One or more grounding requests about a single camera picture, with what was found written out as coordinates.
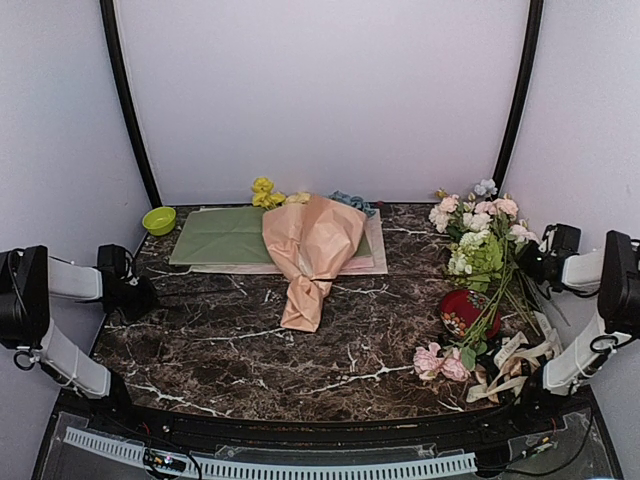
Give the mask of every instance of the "black pole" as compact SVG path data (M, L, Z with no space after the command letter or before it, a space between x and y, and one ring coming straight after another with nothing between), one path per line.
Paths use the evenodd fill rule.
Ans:
M113 78L116 82L118 97L120 98L120 107L124 122L129 132L129 140L133 148L133 154L136 157L138 170L142 176L144 188L153 208L161 207L160 193L158 186L153 178L149 157L144 148L142 135L140 134L140 126L138 118L133 107L133 99L131 98L131 90L129 89L129 81L127 80L127 72L124 67L124 58L122 57L122 47L120 45L120 37L118 36L118 24L116 22L116 12L113 0L100 0L100 10L102 11L102 23L104 24L104 34L107 38L107 48L109 49L109 57L111 58L111 69L113 70Z
M496 169L493 172L493 180L496 182L498 190L502 188L504 178L507 175L509 160L511 160L513 146L516 143L518 129L520 128L522 111L524 110L524 104L527 100L529 80L531 80L533 60L536 56L536 46L538 45L538 34L540 33L543 5L544 0L531 0L529 4L529 18L527 20L527 30L524 35L524 46L522 47L522 58L520 59L518 80L516 81L516 89L513 94L509 120L507 121L507 128L504 132L504 138L502 139L500 153L498 154Z

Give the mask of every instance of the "white wall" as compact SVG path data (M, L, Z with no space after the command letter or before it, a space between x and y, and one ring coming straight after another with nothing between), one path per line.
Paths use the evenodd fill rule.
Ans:
M93 0L0 4L0 251L44 244L93 265L97 247L136 248L148 208ZM88 350L98 306L52 305ZM57 396L0 349L0 478L31 478Z
M611 229L640 237L639 58L636 0L545 4L505 190L539 233L550 223L580 227L583 252L603 246ZM589 321L595 301L569 295L558 303L572 326L557 318L555 325L569 341ZM630 479L640 478L639 372L640 344L625 348L593 380Z
M493 173L528 4L118 2L163 200L246 202L261 175L369 200L468 189Z

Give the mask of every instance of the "marble surface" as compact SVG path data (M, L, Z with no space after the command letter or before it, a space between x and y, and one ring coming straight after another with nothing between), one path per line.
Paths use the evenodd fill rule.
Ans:
M178 208L171 234L149 237L137 259L161 306L132 325L111 316L95 358L120 372L135 403L253 420L361 421L485 408L465 402L474 380L413 373L415 348L444 334L445 236L431 205L381 208L389 274L339 277L314 334L280 328L287 282L280 275L188 273L168 259L193 208ZM503 332L528 324L510 315Z

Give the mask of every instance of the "yellow flower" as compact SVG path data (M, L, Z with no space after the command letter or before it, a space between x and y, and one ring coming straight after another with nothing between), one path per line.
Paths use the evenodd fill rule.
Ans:
M253 196L251 203L254 207L269 208L271 202L269 201L269 192L258 192Z
M284 201L285 205L290 203L309 203L311 200L311 194L307 192L298 192L293 195L289 195L287 199Z
M271 193L273 190L273 182L269 180L267 177L256 178L253 182L253 186L251 187L254 193Z
M269 196L269 200L276 207L279 205L282 205L286 199L287 199L287 196L281 192L276 192Z

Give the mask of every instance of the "small green bowl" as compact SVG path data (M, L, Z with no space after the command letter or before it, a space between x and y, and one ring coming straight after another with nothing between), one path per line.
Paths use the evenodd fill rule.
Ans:
M176 211L171 207L154 208L144 216L142 225L154 237L166 235L176 226Z

